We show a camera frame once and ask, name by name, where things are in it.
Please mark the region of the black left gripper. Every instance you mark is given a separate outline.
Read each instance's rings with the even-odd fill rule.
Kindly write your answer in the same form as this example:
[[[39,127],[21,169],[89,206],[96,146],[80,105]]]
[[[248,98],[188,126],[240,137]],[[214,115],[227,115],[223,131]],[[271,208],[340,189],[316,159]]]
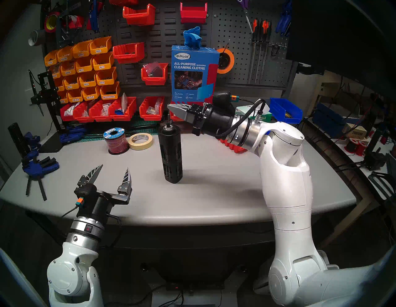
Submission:
[[[92,169],[89,174],[82,175],[77,183],[82,187],[87,183],[94,183],[99,176],[103,164]],[[97,222],[107,222],[112,208],[116,204],[127,205],[132,191],[131,174],[126,169],[122,184],[117,189],[117,194],[109,194],[97,189],[79,189],[79,217],[92,219]]]

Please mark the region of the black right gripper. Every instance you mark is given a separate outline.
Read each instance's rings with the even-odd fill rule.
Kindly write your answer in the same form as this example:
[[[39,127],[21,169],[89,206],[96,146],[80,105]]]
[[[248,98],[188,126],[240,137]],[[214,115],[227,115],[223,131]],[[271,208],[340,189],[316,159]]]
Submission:
[[[236,108],[232,104],[219,106],[207,104],[168,104],[169,111],[176,113],[177,117],[192,124],[192,134],[200,136],[206,134],[216,139],[226,139],[226,136],[217,137],[231,128]]]

